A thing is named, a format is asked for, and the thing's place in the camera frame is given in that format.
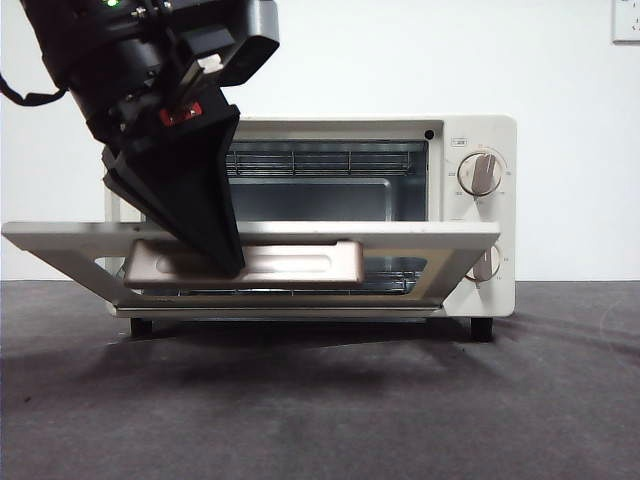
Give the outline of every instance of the red label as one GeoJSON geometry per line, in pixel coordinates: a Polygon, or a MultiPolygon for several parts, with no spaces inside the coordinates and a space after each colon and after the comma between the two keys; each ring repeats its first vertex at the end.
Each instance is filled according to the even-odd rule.
{"type": "Polygon", "coordinates": [[[173,127],[200,115],[202,115],[202,107],[198,102],[193,102],[171,113],[166,108],[160,110],[160,120],[162,120],[165,127],[173,127]]]}

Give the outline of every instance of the oven label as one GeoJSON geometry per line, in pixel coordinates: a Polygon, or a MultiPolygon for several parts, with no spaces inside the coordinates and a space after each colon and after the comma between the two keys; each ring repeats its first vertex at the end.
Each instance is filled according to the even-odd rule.
{"type": "Polygon", "coordinates": [[[452,147],[466,147],[468,144],[469,144],[469,140],[467,140],[466,138],[458,137],[458,138],[451,139],[452,147]]]}

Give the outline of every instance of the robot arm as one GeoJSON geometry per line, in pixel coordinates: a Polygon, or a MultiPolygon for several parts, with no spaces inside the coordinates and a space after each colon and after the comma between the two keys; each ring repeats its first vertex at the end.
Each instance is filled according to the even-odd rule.
{"type": "Polygon", "coordinates": [[[69,90],[105,144],[107,187],[236,275],[244,259],[225,157],[240,112],[220,88],[246,82],[278,48],[275,2],[22,4],[60,91],[22,99],[3,81],[3,93],[36,105],[69,90]]]}

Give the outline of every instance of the oven control knob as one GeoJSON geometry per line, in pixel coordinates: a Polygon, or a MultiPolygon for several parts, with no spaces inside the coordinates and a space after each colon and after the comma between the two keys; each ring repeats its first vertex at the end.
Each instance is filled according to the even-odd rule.
{"type": "Polygon", "coordinates": [[[458,168],[458,181],[474,197],[489,195],[502,180],[502,164],[493,153],[474,153],[458,168]]]}
{"type": "Polygon", "coordinates": [[[467,278],[476,283],[491,280],[500,268],[500,251],[496,246],[482,254],[480,260],[476,262],[473,268],[467,273],[467,278]]]}

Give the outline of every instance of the screw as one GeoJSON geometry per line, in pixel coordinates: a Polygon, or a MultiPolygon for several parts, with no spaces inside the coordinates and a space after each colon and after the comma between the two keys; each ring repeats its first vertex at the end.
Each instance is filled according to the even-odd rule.
{"type": "Polygon", "coordinates": [[[147,9],[144,7],[138,7],[131,12],[131,16],[135,18],[145,18],[147,16],[147,9]]]}

